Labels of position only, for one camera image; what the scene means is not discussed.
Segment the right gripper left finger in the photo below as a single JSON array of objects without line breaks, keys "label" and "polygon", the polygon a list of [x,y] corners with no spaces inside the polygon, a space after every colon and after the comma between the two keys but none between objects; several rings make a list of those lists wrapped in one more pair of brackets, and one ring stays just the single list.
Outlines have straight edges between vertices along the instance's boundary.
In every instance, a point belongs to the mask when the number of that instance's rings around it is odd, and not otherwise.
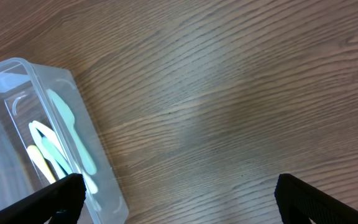
[{"label": "right gripper left finger", "polygon": [[77,224],[86,199],[81,174],[63,179],[0,211],[0,224]]}]

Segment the grey blue plastic knife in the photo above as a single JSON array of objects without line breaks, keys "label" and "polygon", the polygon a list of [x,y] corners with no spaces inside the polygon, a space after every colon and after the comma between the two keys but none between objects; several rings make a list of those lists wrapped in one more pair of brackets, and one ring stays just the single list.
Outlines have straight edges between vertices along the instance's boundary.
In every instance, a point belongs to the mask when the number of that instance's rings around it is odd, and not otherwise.
[{"label": "grey blue plastic knife", "polygon": [[49,139],[54,145],[55,147],[61,152],[61,154],[64,156],[64,158],[67,160],[68,162],[68,158],[65,155],[65,151],[63,150],[63,148],[61,147],[59,140],[57,138],[57,135],[55,134],[54,131],[52,131],[49,127],[47,127],[46,125],[38,122],[38,121],[33,121],[31,122],[35,128],[38,130],[38,132],[40,133],[41,137],[46,137],[47,139]]}]

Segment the cream plastic knife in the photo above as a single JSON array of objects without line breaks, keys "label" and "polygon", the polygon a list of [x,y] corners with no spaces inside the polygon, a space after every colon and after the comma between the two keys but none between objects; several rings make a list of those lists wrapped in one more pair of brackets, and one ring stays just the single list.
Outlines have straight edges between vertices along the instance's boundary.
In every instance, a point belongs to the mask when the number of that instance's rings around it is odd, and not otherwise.
[{"label": "cream plastic knife", "polygon": [[41,173],[45,176],[50,184],[56,182],[55,177],[53,176],[51,170],[49,169],[42,153],[35,145],[29,145],[26,149],[28,156],[32,162],[39,168]]}]

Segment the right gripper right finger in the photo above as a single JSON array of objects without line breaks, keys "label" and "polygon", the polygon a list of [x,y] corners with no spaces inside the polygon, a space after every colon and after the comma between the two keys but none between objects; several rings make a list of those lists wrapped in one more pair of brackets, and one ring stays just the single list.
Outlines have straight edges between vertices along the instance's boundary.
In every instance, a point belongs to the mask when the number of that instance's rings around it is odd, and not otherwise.
[{"label": "right gripper right finger", "polygon": [[358,224],[358,211],[291,174],[280,174],[274,196],[284,224]]}]

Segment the pale blue plastic knife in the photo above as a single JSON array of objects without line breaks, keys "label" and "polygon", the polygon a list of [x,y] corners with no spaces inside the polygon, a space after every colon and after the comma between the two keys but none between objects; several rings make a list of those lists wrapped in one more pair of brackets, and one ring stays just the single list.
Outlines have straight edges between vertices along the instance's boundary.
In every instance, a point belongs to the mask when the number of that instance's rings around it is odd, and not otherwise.
[{"label": "pale blue plastic knife", "polygon": [[71,134],[74,140],[75,146],[80,155],[80,159],[82,161],[83,167],[85,168],[85,171],[87,171],[89,175],[95,175],[97,173],[97,167],[91,155],[89,154],[88,150],[86,149],[85,145],[83,144],[81,138],[76,132],[75,115],[71,111],[70,107],[64,102],[64,100],[56,92],[54,92],[51,89],[47,89],[47,95],[54,103],[60,116],[62,117],[64,123],[66,124],[69,133]]}]

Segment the white plastic knife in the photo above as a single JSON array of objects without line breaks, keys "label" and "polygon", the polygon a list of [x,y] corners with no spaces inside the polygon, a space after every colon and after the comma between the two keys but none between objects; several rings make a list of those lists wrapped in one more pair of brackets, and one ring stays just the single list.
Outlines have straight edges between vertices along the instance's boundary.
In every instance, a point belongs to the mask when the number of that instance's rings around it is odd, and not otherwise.
[{"label": "white plastic knife", "polygon": [[44,148],[51,154],[51,156],[59,163],[67,174],[72,174],[73,171],[69,166],[67,160],[61,154],[61,152],[55,147],[55,145],[46,137],[42,138],[42,144]]}]

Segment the light blue plastic knife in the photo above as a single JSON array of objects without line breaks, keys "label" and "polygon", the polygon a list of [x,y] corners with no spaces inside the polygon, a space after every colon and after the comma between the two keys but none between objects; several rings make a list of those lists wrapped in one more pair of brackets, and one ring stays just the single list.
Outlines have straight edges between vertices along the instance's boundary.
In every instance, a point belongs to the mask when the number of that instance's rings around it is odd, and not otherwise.
[{"label": "light blue plastic knife", "polygon": [[64,173],[62,168],[58,165],[57,161],[46,150],[46,148],[42,144],[42,137],[41,137],[40,133],[38,132],[38,130],[35,128],[35,126],[32,123],[29,123],[29,130],[30,130],[30,134],[35,142],[35,145],[39,148],[39,150],[41,151],[44,158],[50,161],[53,169],[55,170],[55,172],[58,175],[58,178],[59,179],[64,178],[66,176],[66,174]]}]

